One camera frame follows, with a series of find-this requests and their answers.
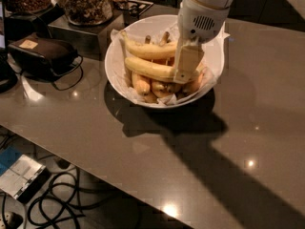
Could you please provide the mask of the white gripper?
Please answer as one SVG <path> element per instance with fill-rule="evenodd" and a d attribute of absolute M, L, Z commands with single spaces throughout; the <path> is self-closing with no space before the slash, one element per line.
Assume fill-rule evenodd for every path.
<path fill-rule="evenodd" d="M 187 83 L 201 62 L 201 43 L 213 40 L 229 13 L 228 8 L 209 7 L 199 0 L 182 0 L 177 19 L 180 39 L 174 57 L 175 83 Z"/>

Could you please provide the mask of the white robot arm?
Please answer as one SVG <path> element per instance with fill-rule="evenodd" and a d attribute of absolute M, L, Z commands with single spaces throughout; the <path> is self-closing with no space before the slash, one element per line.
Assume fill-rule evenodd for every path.
<path fill-rule="evenodd" d="M 228 17 L 233 0 L 182 0 L 177 17 L 179 39 L 174 57 L 176 83 L 187 83 L 204 52 L 202 45 L 213 40 Z"/>

